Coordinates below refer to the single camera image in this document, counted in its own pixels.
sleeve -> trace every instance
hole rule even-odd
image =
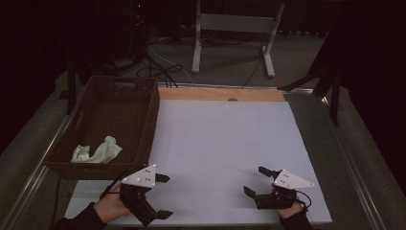
[[[280,218],[284,230],[313,230],[305,215],[305,210],[293,215],[290,218]]]
[[[52,230],[102,230],[106,223],[102,222],[96,210],[93,208],[95,203],[90,203],[83,211],[81,211],[75,218],[59,219]]]

white paper sheet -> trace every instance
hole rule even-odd
[[[259,166],[313,182],[315,188],[300,190],[312,199],[307,216],[311,222],[331,221],[288,103],[162,100],[149,163],[170,181],[148,192],[147,201],[156,211],[174,213],[150,226],[279,222],[276,211],[257,210],[243,192],[243,186],[257,194],[271,192],[273,179],[259,173]],[[80,181],[66,217],[97,201],[109,183]],[[127,216],[112,224],[140,223]]]

table leg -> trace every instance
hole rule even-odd
[[[272,64],[272,59],[271,59],[271,48],[272,48],[272,45],[275,40],[275,36],[278,31],[283,8],[284,8],[284,4],[280,4],[278,7],[277,15],[275,16],[275,19],[273,20],[272,25],[270,25],[271,28],[270,28],[269,38],[268,38],[268,44],[266,46],[262,47],[263,61],[265,63],[266,73],[267,73],[268,78],[275,77],[275,70],[274,70],[274,66]]]
[[[74,58],[68,56],[68,110],[67,115],[70,115],[76,105],[76,72],[74,67]]]
[[[194,41],[194,53],[193,53],[193,63],[192,63],[192,72],[194,74],[199,73],[200,67],[200,0],[196,0],[196,37]]]

white cloth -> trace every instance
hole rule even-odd
[[[105,142],[102,143],[90,157],[90,147],[78,145],[72,155],[71,163],[108,163],[114,159],[122,150],[117,146],[116,139],[112,136],[107,136]]]

brown basket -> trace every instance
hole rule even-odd
[[[72,119],[44,164],[65,179],[109,180],[148,163],[159,109],[155,79],[92,77]],[[113,136],[123,148],[109,163],[70,163],[78,145],[90,152]]]

